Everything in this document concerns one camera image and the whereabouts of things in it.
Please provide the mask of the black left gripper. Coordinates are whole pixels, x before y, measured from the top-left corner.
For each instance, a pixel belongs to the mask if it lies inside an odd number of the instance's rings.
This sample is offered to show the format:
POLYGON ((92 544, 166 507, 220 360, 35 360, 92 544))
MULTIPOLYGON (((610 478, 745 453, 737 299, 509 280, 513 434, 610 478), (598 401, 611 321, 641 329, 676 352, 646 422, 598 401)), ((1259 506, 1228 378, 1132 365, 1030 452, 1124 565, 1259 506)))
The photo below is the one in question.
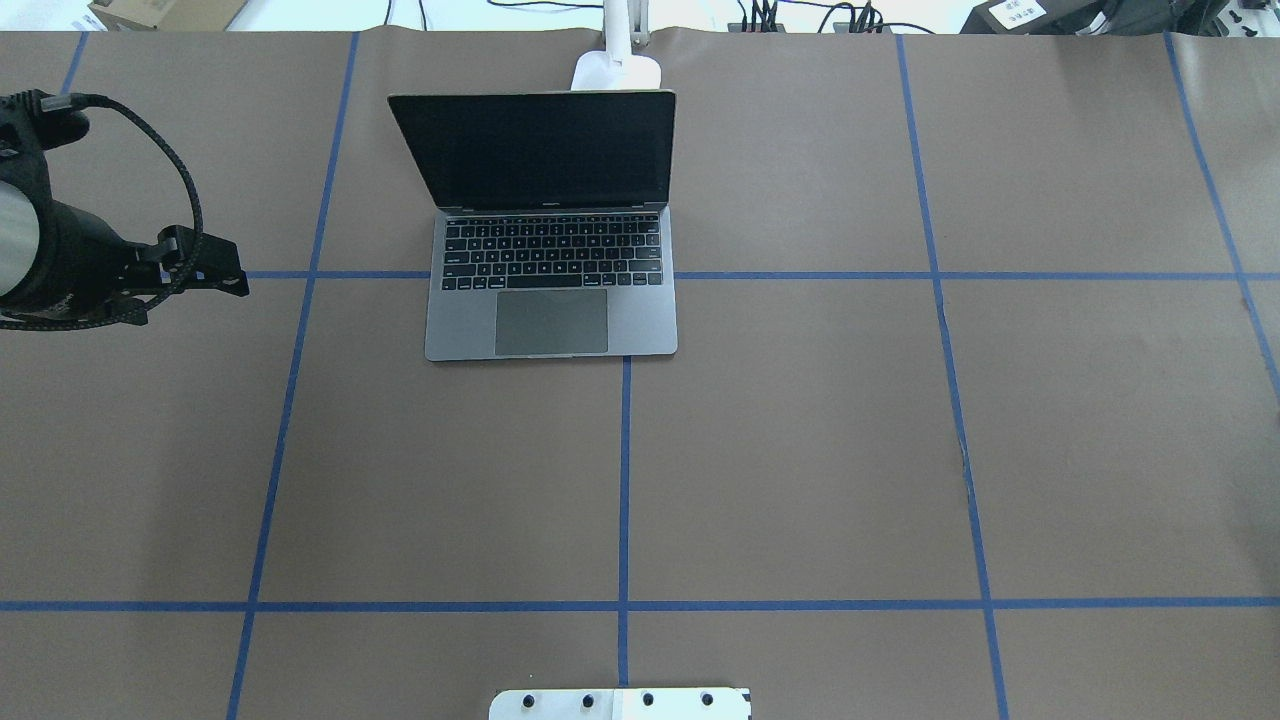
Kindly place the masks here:
MULTIPOLYGON (((141 115, 100 94, 26 90, 3 97, 3 324, 105 325, 145 323, 145 305, 119 297, 125 269, 142 245, 124 241, 102 218, 56 200, 47 154, 81 141, 86 110, 110 109, 160 149, 166 142, 141 115)), ((155 261, 169 272, 195 264, 186 291, 250 296, 238 246, 209 232, 168 225, 157 233, 155 261)))

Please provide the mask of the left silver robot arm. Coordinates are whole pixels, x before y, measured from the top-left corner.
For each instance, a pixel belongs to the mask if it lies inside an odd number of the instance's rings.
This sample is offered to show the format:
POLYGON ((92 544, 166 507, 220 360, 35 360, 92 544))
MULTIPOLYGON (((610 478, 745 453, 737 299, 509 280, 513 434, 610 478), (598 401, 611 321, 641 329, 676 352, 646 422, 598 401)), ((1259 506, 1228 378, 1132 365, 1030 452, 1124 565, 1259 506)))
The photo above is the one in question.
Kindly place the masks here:
POLYGON ((172 145, 131 108, 101 94, 29 88, 4 96, 3 329, 146 325, 160 304, 192 290, 246 297, 250 281, 237 245, 206 231, 195 179, 172 145), (90 108, 124 117, 173 164, 189 201, 189 225, 168 225, 152 243, 132 242, 101 217, 56 200, 46 155, 90 132, 90 108))

